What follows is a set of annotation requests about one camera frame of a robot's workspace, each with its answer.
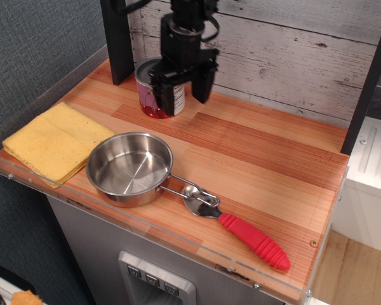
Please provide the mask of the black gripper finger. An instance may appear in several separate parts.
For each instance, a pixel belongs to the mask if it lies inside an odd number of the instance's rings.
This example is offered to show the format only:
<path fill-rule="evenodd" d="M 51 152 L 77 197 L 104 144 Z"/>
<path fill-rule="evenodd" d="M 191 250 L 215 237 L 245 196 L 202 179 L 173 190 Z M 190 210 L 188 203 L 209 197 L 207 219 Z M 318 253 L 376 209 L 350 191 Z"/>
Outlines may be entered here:
<path fill-rule="evenodd" d="M 174 116 L 174 87 L 170 83 L 152 83 L 152 91 L 156 97 L 158 106 L 168 116 Z"/>
<path fill-rule="evenodd" d="M 202 104 L 204 104 L 210 96 L 216 71 L 216 68 L 191 71 L 190 81 L 192 96 Z"/>

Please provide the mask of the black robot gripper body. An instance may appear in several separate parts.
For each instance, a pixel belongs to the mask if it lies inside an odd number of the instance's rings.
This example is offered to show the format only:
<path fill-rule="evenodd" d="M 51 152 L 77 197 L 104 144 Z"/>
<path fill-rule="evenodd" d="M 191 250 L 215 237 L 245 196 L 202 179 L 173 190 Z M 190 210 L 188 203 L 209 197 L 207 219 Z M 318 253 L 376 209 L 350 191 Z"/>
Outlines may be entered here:
<path fill-rule="evenodd" d="M 213 14 L 217 1 L 172 1 L 171 13 L 161 19 L 162 60 L 149 72 L 152 83 L 184 83 L 191 80 L 191 71 L 216 68 L 217 49 L 203 50 L 201 44 L 217 37 L 203 37 L 205 22 L 219 30 Z"/>

